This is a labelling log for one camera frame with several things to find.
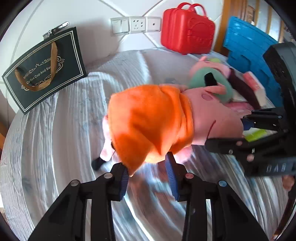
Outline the red white tissue pack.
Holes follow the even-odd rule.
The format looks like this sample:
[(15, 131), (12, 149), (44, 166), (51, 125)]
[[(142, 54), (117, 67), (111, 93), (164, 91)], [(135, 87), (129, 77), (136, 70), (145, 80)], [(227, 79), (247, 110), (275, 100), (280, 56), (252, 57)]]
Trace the red white tissue pack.
[(266, 92), (263, 85), (257, 79), (257, 77), (251, 72), (245, 72), (243, 74), (244, 82), (253, 90), (259, 105), (261, 107), (266, 106)]

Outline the pig plush orange dress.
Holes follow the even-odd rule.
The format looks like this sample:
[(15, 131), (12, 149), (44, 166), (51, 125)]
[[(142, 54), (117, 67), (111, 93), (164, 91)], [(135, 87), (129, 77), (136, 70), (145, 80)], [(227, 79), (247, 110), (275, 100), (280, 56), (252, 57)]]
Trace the pig plush orange dress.
[(158, 163), (168, 152), (186, 161), (193, 145), (209, 138), (240, 138), (240, 117), (220, 102), (223, 85), (140, 85), (111, 96), (102, 121), (105, 142), (94, 170), (116, 155), (133, 175), (144, 163)]

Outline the green wet wipes pack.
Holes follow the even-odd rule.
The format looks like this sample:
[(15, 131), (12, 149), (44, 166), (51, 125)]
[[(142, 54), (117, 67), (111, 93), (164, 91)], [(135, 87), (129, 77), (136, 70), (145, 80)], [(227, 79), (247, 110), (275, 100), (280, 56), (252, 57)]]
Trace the green wet wipes pack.
[[(234, 111), (240, 118), (250, 115), (251, 111), (254, 110), (248, 102), (229, 102), (225, 104), (225, 106)], [(254, 124), (248, 120), (243, 120), (242, 123), (244, 128), (243, 137), (248, 142), (252, 142), (276, 133), (276, 131), (256, 128)]]

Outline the pig plush teal dress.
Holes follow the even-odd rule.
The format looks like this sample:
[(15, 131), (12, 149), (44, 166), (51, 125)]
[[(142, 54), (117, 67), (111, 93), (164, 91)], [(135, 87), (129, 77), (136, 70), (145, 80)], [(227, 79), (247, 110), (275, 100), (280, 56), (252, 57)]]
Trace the pig plush teal dress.
[(233, 97), (233, 88), (228, 81), (230, 73), (228, 66), (202, 56), (190, 70), (188, 87), (191, 89), (223, 85), (226, 88), (225, 94), (216, 94), (216, 96), (222, 103), (227, 103)]

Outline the blue plastic storage bin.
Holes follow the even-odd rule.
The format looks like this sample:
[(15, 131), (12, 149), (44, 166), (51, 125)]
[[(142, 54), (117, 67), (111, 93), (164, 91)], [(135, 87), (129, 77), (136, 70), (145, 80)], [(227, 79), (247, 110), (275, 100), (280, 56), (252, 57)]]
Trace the blue plastic storage bin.
[(274, 79), (263, 54), (276, 40), (250, 23), (235, 16), (229, 20), (223, 47), (228, 49), (227, 63), (245, 73), (251, 71), (266, 91), (267, 97), (276, 106), (282, 106), (281, 88)]

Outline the green round monster toy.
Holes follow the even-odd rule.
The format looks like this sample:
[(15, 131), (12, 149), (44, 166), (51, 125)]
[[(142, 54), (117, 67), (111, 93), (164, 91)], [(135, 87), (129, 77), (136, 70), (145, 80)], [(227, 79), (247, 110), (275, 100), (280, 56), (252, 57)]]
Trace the green round monster toy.
[(208, 60), (213, 63), (222, 63), (222, 61), (219, 58), (210, 58)]

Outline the red plastic bear suitcase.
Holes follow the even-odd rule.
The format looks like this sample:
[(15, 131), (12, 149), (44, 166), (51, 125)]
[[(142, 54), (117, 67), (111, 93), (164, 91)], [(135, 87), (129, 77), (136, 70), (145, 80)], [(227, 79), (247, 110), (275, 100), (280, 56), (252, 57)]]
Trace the red plastic bear suitcase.
[(201, 4), (181, 3), (163, 14), (161, 44), (169, 50), (186, 54), (211, 51), (215, 24)]

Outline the orange wooden door frame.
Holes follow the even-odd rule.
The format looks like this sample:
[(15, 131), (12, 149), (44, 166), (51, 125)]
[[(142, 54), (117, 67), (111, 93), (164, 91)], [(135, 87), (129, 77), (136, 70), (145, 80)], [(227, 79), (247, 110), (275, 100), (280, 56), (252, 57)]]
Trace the orange wooden door frame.
[(228, 56), (228, 49), (223, 47), (226, 31), (229, 24), (229, 19), (232, 16), (244, 20), (246, 13), (247, 1), (246, 0), (225, 0), (222, 10), (222, 18), (220, 22), (220, 27), (218, 29), (217, 39), (214, 45), (214, 51), (222, 54), (223, 56)]

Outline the white wall socket panel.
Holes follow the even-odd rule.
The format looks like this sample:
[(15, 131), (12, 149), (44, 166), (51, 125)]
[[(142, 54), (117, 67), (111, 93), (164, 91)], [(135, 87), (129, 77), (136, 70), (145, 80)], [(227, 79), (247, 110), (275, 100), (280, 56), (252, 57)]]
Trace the white wall socket panel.
[(155, 16), (129, 16), (111, 18), (110, 23), (114, 35), (160, 32), (162, 18)]

